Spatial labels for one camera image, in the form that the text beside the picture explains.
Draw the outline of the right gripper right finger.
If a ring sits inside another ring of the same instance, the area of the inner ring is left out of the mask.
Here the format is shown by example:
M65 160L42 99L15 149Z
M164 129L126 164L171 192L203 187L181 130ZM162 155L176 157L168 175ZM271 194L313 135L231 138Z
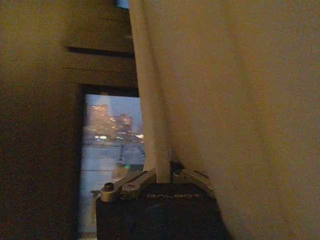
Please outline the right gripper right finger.
M215 191L210 179L195 170L185 168L180 162L170 161L171 182L176 184L191 183L204 190L211 198L215 198Z

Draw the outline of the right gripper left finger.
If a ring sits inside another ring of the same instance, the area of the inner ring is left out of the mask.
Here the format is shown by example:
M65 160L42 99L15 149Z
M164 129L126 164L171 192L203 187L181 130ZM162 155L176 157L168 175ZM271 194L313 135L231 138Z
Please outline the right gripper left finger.
M102 202L114 202L118 199L137 198L142 190L151 184L156 183L156 169L149 171L133 172L115 183L107 182L100 190L100 200Z

